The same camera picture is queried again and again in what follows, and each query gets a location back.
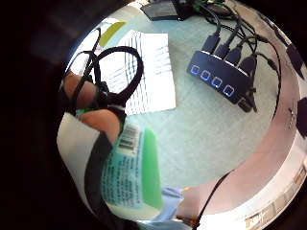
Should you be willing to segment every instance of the green bottle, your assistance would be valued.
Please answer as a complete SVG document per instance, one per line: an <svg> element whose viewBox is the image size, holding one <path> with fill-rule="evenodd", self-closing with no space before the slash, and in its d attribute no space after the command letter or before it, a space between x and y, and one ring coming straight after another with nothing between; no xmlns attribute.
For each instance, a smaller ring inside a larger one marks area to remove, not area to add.
<svg viewBox="0 0 307 230"><path fill-rule="evenodd" d="M150 220L163 206L154 134L126 124L106 160L101 191L110 211L123 219Z"/></svg>

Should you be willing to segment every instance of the black power cord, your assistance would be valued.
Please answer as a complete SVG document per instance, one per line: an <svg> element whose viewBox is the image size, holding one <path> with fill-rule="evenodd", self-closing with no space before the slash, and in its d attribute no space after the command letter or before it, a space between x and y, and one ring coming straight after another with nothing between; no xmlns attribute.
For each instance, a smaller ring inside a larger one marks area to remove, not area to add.
<svg viewBox="0 0 307 230"><path fill-rule="evenodd" d="M216 21L216 25L217 25L217 29L216 31L210 35L204 42L204 44L202 45L202 50L212 54L214 52L214 50L216 49L217 45L220 42L220 32L221 32L221 20L218 17L218 15L216 13L214 13L213 11L211 11L210 9L208 9L200 0L197 0L195 2L194 7L200 7L202 9L202 11L200 10L200 13L205 17L205 12L208 12L209 14L211 14L212 17L214 17L215 21Z"/></svg>
<svg viewBox="0 0 307 230"><path fill-rule="evenodd" d="M195 221L195 224L194 224L192 230L197 230L197 229L198 229L198 227L200 226L201 217L202 217L202 214L203 214L205 208L208 206L208 203L209 203L209 201L211 200L211 198L212 198L212 196L214 195L214 193L216 192L216 190L220 187L220 185L222 184L222 182L227 178L227 176L228 176L230 173L231 173L231 172L228 172L228 173L226 173L225 175L223 175L223 176L218 180L218 182L215 184L215 186L214 186L213 190L211 191L211 193L210 193L208 199L205 201L205 203L204 203L204 205L203 205L203 207L202 207L202 209L201 209L201 212L199 213L199 215L198 215L198 217L197 217L197 219L196 219L196 221Z"/></svg>

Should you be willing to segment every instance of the wire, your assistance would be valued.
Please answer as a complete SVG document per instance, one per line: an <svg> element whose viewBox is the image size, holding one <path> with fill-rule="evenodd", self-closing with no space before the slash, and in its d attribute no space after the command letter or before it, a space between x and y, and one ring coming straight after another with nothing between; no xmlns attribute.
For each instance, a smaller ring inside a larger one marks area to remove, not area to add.
<svg viewBox="0 0 307 230"><path fill-rule="evenodd" d="M72 99L71 99L71 104L70 104L70 112L72 114L75 114L76 112L76 104L77 104L77 98L78 95L83 88L84 83L88 79L88 75L90 74L92 68L100 68L99 67L99 61L112 54L115 52L124 52L124 53L129 53L136 57L137 59L137 68L135 75L133 79L130 81L129 85L122 90L120 93L116 94L116 97L111 98L112 102L108 102L110 104L124 104L129 97L132 95L132 93L135 91L138 83L141 81L143 72L144 72L144 64L142 58L139 56L138 52L136 49L129 47L129 46L116 46L112 48L108 48L106 50L103 50L93 61L89 64L89 66L84 70L83 76L81 77L78 85L75 88L75 91L73 93Z"/></svg>
<svg viewBox="0 0 307 230"><path fill-rule="evenodd" d="M231 172L228 172L226 173L225 175L223 175L219 180L218 182L215 184L213 190L211 191L208 199L205 201L202 209L201 209L201 212L199 213L197 219L196 219L196 222L192 228L192 230L197 230L197 228L200 226L200 221L201 221L201 217L202 217L202 214L205 210L205 208L207 207L209 201L211 200L212 196L214 195L214 193L216 192L216 190L220 187L220 185L222 184L222 182L227 178L227 176L230 174Z"/></svg>
<svg viewBox="0 0 307 230"><path fill-rule="evenodd" d="M215 19L216 21L216 25L217 25L217 29L214 33L215 36L220 36L220 32L221 32L221 20L220 18L217 16L216 13L214 13L213 11L211 11L210 9L208 9L200 0L197 0L196 2L196 6L201 7L203 10L209 12Z"/></svg>
<svg viewBox="0 0 307 230"><path fill-rule="evenodd" d="M277 59L278 59L278 69L277 69L277 66L275 65L275 63L270 59L268 58L266 55L264 55L263 53L261 52L255 52L254 55L257 57L257 56L260 56L262 58L264 58L268 65L276 72L277 76L278 76L278 86L277 86L277 96L276 96L276 105L275 105L275 109L274 109L274 112L273 112L273 117L275 116L275 113L276 113L276 110L278 108L278 103L279 103L279 96L280 96L280 89L281 89L281 65L280 65L280 57L279 57L279 54L277 53L277 50L276 48L274 47L274 45L272 44L272 47L274 48L274 50L276 51L276 54L277 54Z"/></svg>
<svg viewBox="0 0 307 230"><path fill-rule="evenodd" d="M225 45L229 46L231 41L234 39L234 37L236 36L236 34L238 34L239 32L239 29L241 28L242 26L242 19L241 19L241 15L237 12L237 25L234 29L234 31L231 33L230 37L228 38L228 40L226 41Z"/></svg>

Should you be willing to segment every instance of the paper sheet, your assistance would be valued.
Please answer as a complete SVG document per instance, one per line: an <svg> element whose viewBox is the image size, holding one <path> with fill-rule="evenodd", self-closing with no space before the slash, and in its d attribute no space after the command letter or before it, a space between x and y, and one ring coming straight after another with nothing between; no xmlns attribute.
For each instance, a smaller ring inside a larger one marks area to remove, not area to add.
<svg viewBox="0 0 307 230"><path fill-rule="evenodd" d="M135 48L144 62L144 74L126 104L126 113L156 112L176 107L173 72L167 34L130 30L118 46ZM134 77L137 61L127 53L113 53L100 61L102 78L111 92L120 92Z"/></svg>

